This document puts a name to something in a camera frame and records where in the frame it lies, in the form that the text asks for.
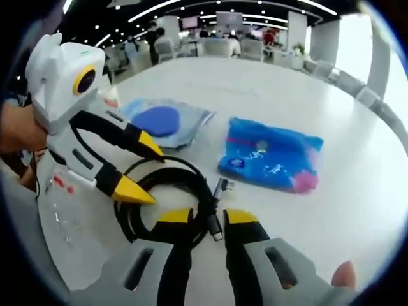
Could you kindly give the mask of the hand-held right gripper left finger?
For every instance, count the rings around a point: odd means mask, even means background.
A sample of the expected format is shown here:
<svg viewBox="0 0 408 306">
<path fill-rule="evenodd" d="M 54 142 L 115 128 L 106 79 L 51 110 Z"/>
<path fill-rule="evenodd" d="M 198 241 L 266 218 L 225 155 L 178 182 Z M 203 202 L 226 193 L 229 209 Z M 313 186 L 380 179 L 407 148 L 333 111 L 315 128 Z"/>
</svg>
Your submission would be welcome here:
<svg viewBox="0 0 408 306">
<path fill-rule="evenodd" d="M 191 208 L 165 212 L 102 269 L 103 305 L 183 305 L 195 238 Z"/>
</svg>

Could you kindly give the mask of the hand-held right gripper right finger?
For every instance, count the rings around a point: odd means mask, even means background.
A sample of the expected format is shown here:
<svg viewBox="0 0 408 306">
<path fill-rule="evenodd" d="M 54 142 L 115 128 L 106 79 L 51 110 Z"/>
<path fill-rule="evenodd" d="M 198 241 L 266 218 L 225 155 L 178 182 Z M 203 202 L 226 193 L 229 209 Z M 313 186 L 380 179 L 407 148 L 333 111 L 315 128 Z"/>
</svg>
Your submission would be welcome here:
<svg viewBox="0 0 408 306">
<path fill-rule="evenodd" d="M 317 275 L 313 262 L 270 238 L 251 213 L 225 209 L 224 232 L 236 305 L 338 305 L 338 290 Z"/>
</svg>

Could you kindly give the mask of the person's left hand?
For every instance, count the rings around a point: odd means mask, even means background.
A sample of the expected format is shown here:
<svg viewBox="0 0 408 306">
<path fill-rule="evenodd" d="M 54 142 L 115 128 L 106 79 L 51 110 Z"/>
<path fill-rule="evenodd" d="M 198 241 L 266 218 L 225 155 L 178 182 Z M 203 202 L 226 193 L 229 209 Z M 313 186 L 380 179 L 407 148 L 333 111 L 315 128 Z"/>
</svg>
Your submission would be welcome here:
<svg viewBox="0 0 408 306">
<path fill-rule="evenodd" d="M 1 153 L 37 151 L 46 147 L 47 131 L 37 123 L 32 105 L 1 107 Z"/>
</svg>

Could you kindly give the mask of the person's right hand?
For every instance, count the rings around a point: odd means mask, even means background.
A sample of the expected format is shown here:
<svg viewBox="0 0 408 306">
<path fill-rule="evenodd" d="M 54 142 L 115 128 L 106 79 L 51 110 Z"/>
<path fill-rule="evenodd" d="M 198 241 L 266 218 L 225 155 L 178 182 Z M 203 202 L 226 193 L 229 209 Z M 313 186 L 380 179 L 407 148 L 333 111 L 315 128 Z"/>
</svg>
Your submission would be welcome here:
<svg viewBox="0 0 408 306">
<path fill-rule="evenodd" d="M 333 274 L 331 285 L 335 287 L 345 287 L 356 289 L 356 272 L 351 261 L 343 262 Z"/>
</svg>

